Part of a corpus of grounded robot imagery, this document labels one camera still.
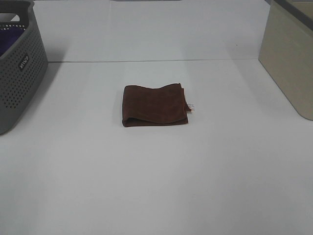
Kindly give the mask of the beige storage bin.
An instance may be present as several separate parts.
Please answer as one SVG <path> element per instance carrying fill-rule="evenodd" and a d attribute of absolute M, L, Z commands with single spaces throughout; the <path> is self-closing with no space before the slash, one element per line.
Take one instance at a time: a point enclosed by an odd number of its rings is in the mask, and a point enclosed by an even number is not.
<path fill-rule="evenodd" d="M 271 1 L 258 59 L 298 114 L 312 120 L 312 1 Z"/>

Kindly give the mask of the brown towel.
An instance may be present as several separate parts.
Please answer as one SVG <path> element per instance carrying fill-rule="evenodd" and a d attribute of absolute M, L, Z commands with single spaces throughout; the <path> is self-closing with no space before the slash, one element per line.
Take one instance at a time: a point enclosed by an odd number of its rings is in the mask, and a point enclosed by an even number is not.
<path fill-rule="evenodd" d="M 189 112 L 184 88 L 174 83 L 161 88 L 128 85 L 124 88 L 122 124 L 135 126 L 170 126 L 188 123 Z"/>

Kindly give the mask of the grey perforated laundry basket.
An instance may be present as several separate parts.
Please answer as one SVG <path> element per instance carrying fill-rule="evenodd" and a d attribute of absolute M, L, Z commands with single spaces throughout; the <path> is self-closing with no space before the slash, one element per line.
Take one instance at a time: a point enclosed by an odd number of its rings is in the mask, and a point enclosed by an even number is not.
<path fill-rule="evenodd" d="M 2 0 L 1 13 L 16 14 L 17 22 L 1 22 L 0 29 L 27 28 L 27 37 L 6 60 L 0 61 L 0 133 L 10 131 L 27 108 L 47 70 L 47 56 L 32 0 Z"/>

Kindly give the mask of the purple cloth in basket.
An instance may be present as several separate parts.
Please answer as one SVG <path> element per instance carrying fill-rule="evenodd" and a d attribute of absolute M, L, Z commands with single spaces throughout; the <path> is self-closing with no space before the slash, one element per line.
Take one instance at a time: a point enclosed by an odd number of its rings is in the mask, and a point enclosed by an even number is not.
<path fill-rule="evenodd" d="M 4 61 L 21 47 L 27 37 L 27 28 L 11 26 L 0 30 L 0 60 Z"/>

